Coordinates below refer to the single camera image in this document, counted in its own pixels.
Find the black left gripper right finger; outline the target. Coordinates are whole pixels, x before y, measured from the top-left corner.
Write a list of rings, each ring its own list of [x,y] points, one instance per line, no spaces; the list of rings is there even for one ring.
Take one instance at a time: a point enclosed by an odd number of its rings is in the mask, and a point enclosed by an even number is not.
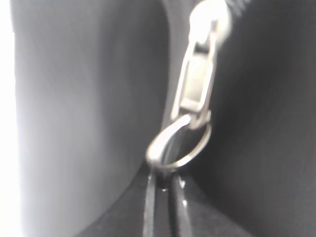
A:
[[[169,185],[169,223],[172,237],[191,237],[192,229],[187,210],[187,200],[181,178],[172,176]]]

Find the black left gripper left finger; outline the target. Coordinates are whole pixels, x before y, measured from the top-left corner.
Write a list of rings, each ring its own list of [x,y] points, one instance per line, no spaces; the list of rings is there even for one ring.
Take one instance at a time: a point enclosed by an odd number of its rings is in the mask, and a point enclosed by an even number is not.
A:
[[[169,237],[168,187],[163,174],[149,169],[143,211],[143,237]]]

